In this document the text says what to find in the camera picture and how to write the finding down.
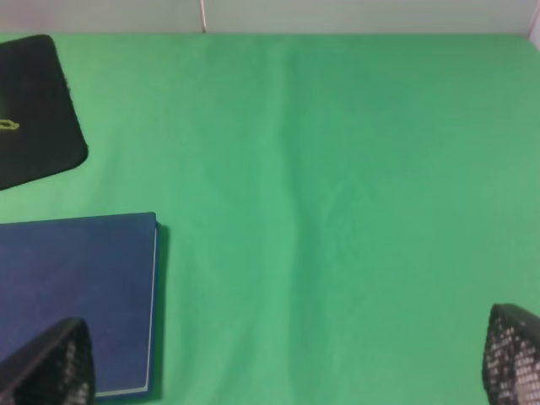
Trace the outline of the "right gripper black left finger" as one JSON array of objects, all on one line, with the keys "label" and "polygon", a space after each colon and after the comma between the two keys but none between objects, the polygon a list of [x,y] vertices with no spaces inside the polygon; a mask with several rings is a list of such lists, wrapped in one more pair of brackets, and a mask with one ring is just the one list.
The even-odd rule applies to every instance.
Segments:
[{"label": "right gripper black left finger", "polygon": [[62,319],[2,360],[1,403],[95,403],[87,323],[81,318]]}]

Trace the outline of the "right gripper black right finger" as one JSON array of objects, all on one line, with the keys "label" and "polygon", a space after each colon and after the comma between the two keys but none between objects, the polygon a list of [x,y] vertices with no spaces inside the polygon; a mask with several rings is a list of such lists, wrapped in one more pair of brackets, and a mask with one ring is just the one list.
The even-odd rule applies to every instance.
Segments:
[{"label": "right gripper black right finger", "polygon": [[490,404],[539,403],[539,317],[513,304],[493,305],[482,382]]}]

